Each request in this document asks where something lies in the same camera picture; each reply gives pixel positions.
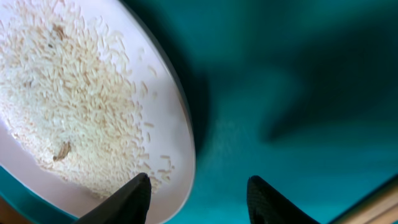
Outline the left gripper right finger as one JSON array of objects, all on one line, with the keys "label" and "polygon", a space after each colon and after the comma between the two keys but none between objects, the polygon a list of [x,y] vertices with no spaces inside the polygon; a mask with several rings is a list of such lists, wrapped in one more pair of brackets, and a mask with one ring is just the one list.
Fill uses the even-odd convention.
[{"label": "left gripper right finger", "polygon": [[251,224],[319,224],[258,175],[248,179],[246,201]]}]

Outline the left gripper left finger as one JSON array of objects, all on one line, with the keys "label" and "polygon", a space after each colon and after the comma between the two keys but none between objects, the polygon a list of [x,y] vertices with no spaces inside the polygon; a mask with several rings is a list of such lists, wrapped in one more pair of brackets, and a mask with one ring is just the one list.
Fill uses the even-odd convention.
[{"label": "left gripper left finger", "polygon": [[151,190],[149,176],[140,173],[74,224],[145,224]]}]

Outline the white plate with rice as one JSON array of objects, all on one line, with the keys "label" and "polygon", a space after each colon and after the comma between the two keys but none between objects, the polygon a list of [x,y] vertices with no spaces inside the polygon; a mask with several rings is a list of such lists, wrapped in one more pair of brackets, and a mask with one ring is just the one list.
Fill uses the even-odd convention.
[{"label": "white plate with rice", "polygon": [[185,95],[124,3],[1,2],[1,165],[75,217],[141,172],[148,223],[181,211],[196,165]]}]

